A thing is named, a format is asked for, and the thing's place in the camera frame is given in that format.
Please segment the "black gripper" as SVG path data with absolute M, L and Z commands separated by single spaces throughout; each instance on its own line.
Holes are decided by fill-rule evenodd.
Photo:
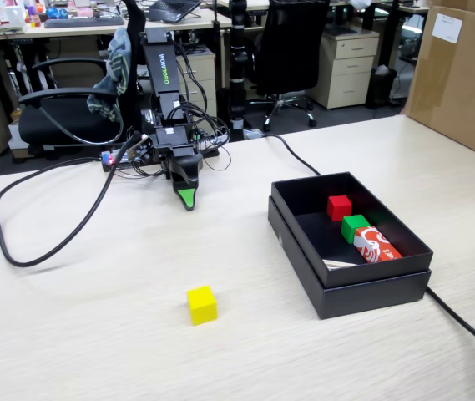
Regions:
M 168 161 L 169 178 L 173 190 L 187 211 L 195 208 L 195 196 L 199 187 L 199 172 L 203 156 L 197 153 L 184 125 L 156 128 L 153 135 L 153 161 Z

